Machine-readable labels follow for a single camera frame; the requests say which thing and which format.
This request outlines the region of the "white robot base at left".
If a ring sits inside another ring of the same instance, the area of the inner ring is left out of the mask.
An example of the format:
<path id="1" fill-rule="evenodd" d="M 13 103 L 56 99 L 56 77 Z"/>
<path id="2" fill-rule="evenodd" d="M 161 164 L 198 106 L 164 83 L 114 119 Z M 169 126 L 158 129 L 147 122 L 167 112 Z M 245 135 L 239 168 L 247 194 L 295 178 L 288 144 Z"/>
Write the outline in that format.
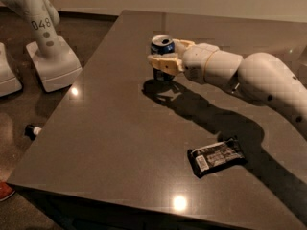
<path id="1" fill-rule="evenodd" d="M 17 64 L 5 44 L 0 42 L 0 97 L 10 95 L 21 89 L 22 82 Z"/>

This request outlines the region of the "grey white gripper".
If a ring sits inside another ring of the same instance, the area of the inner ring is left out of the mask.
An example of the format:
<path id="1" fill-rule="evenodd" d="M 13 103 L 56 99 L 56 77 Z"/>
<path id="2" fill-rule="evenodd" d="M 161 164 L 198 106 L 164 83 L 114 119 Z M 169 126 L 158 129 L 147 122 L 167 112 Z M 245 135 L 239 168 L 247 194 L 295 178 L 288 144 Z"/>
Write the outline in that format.
<path id="1" fill-rule="evenodd" d="M 184 76 L 189 81 L 205 84 L 205 65 L 220 48 L 206 43 L 195 44 L 194 41 L 185 39 L 174 38 L 173 41 L 175 43 L 175 53 L 148 55 L 149 64 L 153 69 L 160 70 L 171 76 L 176 76 L 184 71 Z"/>

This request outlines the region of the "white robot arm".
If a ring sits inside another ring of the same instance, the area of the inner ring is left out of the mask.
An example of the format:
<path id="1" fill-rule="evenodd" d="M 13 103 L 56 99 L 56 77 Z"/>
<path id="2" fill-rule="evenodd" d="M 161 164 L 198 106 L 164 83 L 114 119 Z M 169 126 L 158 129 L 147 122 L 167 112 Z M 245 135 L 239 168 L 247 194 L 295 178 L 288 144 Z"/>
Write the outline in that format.
<path id="1" fill-rule="evenodd" d="M 242 57 L 219 47 L 177 39 L 172 53 L 148 55 L 152 68 L 189 81 L 211 84 L 255 105 L 266 105 L 307 137 L 307 89 L 279 58 L 268 53 Z"/>

